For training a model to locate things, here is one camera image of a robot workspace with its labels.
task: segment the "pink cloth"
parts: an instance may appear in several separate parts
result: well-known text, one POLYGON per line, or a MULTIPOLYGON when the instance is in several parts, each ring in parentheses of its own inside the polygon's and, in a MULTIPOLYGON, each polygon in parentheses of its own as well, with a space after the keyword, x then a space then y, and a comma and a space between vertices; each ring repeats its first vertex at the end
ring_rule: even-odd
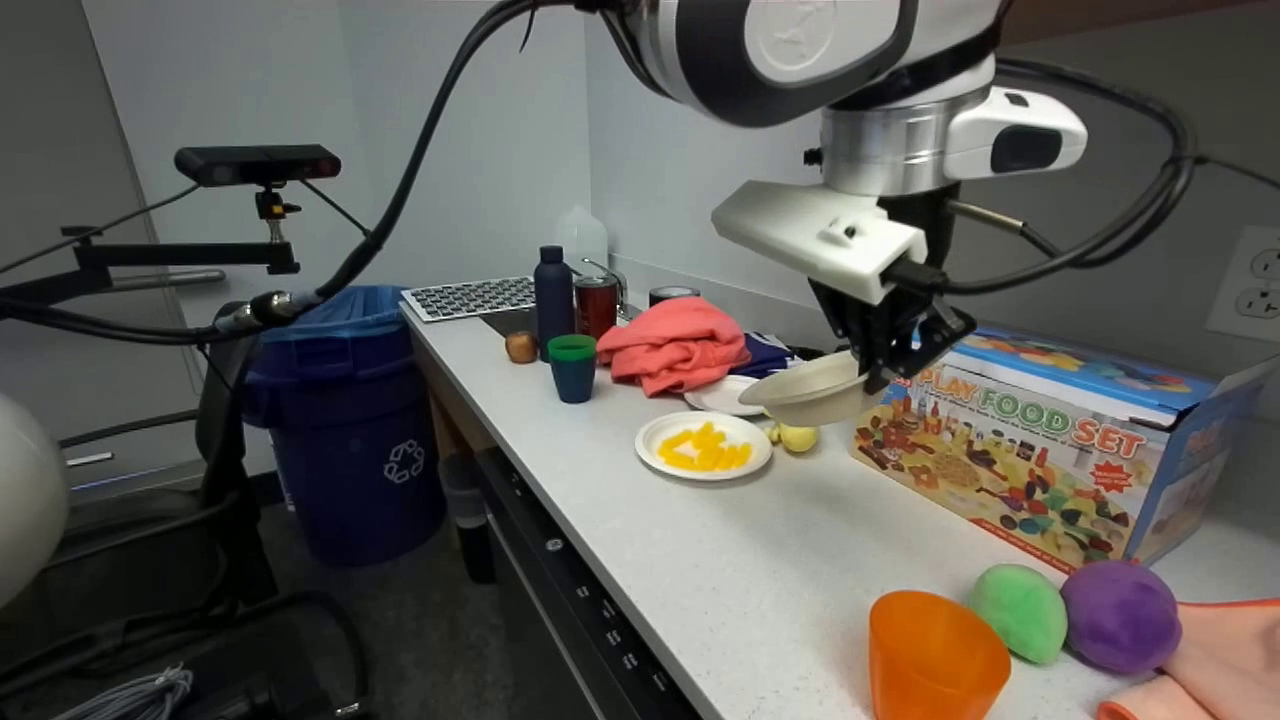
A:
POLYGON ((645 394, 689 391, 723 378, 746 361, 743 329, 700 294, 674 294, 607 329, 596 342, 599 363, 645 394))
POLYGON ((1095 720, 1276 720, 1280 601, 1179 603, 1182 639, 1163 676, 1095 708, 1095 720))

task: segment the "cardboard box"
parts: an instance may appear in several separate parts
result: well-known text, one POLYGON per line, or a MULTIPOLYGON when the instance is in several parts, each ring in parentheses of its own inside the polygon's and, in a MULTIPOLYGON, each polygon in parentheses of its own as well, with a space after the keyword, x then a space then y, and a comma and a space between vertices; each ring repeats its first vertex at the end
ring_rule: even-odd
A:
POLYGON ((879 391, 853 456, 1054 569, 1154 560, 1199 522, 1264 370, 980 329, 879 391))

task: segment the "cabinet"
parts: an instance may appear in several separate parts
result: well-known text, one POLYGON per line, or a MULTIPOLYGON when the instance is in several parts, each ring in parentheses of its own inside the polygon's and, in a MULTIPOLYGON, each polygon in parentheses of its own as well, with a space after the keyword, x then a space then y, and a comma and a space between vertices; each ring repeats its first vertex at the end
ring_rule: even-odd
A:
POLYGON ((1141 25, 1174 12, 1230 7, 1246 0, 1014 0, 1003 18, 1003 45, 1141 25))

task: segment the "kitchen counter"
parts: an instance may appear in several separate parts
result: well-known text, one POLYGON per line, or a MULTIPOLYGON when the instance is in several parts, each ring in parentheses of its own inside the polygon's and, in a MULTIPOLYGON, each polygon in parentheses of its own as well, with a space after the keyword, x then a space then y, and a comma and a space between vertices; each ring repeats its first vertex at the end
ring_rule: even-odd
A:
MULTIPOLYGON (((678 484, 648 470, 630 440, 685 404, 605 370, 590 404, 558 404, 552 370, 509 363, 479 321, 414 323, 414 338, 700 714, 869 714, 877 596, 958 601, 990 565, 1042 569, 856 464, 846 427, 823 427, 815 456, 777 452, 751 478, 678 484)), ((1280 596, 1280 484, 1264 478, 1276 447, 1257 434, 1237 467, 1217 517, 1154 565, 1182 601, 1280 596)), ((1090 714, 1114 689, 1074 660, 1010 663, 990 714, 1090 714)))

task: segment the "green ball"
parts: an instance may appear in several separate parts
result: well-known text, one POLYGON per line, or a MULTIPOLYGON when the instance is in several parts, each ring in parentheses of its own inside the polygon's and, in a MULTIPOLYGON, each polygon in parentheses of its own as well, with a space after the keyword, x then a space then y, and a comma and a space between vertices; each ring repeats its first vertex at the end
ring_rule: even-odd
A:
POLYGON ((1003 649, 1028 663, 1050 663, 1066 639, 1066 603, 1060 586, 1021 565, 986 569, 967 606, 1003 639, 1003 649))

